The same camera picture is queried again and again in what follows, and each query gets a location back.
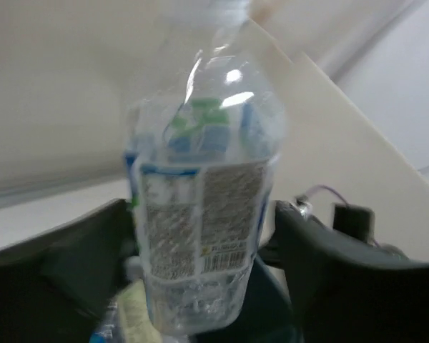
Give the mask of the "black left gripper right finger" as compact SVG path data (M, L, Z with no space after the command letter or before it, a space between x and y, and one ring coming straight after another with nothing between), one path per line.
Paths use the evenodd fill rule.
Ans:
M331 231L284 201L275 235L306 342L429 342L429 263Z

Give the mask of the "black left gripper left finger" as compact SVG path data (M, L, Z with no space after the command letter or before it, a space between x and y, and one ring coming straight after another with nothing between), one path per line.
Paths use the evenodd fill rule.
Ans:
M0 342L88 342L134 252L123 199L0 249Z

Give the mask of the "clear bottle white blue label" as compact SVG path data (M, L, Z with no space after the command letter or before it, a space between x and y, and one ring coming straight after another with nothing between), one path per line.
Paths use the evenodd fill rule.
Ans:
M150 320L189 336L239 316L285 110L241 41L248 1L164 1L129 77L124 160Z

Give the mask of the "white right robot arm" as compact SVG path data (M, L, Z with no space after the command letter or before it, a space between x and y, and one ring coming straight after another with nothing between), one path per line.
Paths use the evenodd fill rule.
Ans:
M401 259L405 253L391 244L380 244L374 238L375 213L367 207L351 204L334 204L332 228L353 239L387 252Z

